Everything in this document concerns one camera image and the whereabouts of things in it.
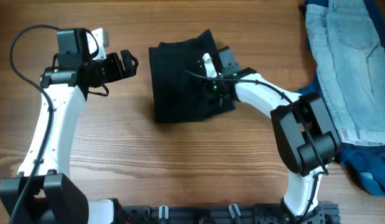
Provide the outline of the black shorts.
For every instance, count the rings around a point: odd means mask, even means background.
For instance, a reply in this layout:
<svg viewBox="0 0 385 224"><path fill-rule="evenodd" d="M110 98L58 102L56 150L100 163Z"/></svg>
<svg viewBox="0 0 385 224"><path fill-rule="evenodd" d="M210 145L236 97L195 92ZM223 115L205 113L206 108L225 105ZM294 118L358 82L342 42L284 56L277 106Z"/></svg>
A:
<svg viewBox="0 0 385 224"><path fill-rule="evenodd" d="M201 121L235 109L210 105L203 96L197 75L205 75L205 53L220 61L209 29L197 38L149 48L155 122Z"/></svg>

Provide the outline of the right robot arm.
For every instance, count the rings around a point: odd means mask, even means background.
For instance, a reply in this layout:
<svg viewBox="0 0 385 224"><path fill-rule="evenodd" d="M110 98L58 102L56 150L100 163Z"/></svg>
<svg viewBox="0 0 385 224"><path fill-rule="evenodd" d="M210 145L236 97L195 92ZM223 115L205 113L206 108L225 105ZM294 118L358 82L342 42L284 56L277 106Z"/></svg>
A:
<svg viewBox="0 0 385 224"><path fill-rule="evenodd" d="M281 204L256 205L253 223L340 223L338 205L317 199L320 181L340 148L322 98L287 91L251 68L240 69L229 47L218 53L219 62L209 53L198 60L198 78L218 96L249 104L271 119L278 153L289 170Z"/></svg>

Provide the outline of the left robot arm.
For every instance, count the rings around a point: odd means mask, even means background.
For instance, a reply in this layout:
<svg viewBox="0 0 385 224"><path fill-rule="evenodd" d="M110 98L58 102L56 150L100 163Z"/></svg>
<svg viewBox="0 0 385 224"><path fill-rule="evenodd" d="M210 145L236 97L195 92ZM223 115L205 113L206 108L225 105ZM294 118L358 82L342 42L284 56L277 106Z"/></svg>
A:
<svg viewBox="0 0 385 224"><path fill-rule="evenodd" d="M42 103L34 136L17 175L0 183L11 223L129 223L115 198L88 200L70 179L78 117L89 95L133 77L137 58L128 50L107 54L103 29L57 29L58 52L35 88Z"/></svg>

